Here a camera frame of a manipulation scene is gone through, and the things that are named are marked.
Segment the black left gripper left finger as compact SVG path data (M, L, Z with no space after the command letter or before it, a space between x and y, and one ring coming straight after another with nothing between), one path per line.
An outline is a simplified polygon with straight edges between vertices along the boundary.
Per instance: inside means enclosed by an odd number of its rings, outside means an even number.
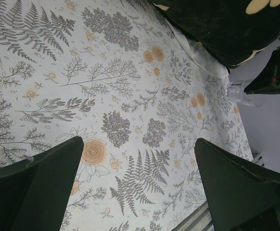
M58 231L83 148L76 136L0 168L0 231Z

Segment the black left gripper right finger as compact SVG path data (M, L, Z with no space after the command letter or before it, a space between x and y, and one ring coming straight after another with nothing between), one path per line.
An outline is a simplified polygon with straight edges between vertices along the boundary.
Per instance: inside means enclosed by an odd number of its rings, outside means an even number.
M280 231L280 173L204 138L194 152L216 231Z

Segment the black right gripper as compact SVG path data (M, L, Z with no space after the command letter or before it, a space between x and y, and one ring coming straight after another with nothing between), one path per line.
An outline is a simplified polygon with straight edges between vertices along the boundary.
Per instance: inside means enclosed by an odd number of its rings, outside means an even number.
M273 51L271 67L263 71L244 88L246 94L280 94L280 46Z

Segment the clear faceted drinking glass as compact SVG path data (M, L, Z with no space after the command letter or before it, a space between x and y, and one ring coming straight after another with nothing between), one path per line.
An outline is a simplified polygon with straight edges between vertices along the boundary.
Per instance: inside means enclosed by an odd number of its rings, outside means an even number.
M225 89L225 97L234 103L240 103L248 106L261 107L265 102L264 95L247 94L244 89L252 80L233 81Z

